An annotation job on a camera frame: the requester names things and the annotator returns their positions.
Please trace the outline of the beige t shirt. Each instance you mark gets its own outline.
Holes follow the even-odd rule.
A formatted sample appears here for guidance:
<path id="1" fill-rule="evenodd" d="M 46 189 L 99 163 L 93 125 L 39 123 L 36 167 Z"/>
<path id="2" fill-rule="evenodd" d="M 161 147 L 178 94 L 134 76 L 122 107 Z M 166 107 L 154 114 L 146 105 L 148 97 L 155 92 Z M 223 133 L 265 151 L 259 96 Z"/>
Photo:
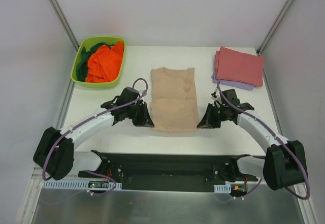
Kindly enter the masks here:
<path id="1" fill-rule="evenodd" d="M 151 71 L 151 116 L 156 131 L 184 133 L 199 123 L 194 68 Z"/>

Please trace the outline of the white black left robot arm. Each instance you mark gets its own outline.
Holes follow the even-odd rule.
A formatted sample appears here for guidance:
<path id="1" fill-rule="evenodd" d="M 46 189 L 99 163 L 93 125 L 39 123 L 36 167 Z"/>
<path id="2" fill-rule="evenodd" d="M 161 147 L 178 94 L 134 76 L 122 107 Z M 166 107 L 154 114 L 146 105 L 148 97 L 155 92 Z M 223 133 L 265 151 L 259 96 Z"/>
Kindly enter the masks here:
<path id="1" fill-rule="evenodd" d="M 83 156 L 75 156 L 74 152 L 95 134 L 125 119 L 130 119 L 134 126 L 154 127 L 147 104 L 142 99 L 145 94 L 126 87 L 121 95 L 103 103 L 93 116 L 76 125 L 59 130 L 47 128 L 33 161 L 54 180 L 63 179 L 70 171 L 78 171 L 80 177 L 87 177 L 90 173 L 97 178 L 108 175 L 108 159 L 97 150 L 91 150 Z"/>

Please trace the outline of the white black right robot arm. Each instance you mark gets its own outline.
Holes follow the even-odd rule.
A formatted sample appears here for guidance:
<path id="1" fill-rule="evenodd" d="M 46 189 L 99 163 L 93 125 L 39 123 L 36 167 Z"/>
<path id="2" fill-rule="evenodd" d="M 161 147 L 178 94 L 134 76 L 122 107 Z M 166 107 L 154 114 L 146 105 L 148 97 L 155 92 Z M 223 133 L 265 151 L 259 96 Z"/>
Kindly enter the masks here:
<path id="1" fill-rule="evenodd" d="M 246 175 L 262 178 L 272 190 L 307 183 L 308 171 L 303 144 L 276 134 L 255 113 L 249 103 L 242 103 L 234 89 L 221 92 L 221 100 L 208 104 L 199 129 L 218 129 L 231 121 L 245 130 L 265 152 L 263 158 L 250 154 L 234 156 L 224 172 L 227 181 L 241 180 Z"/>

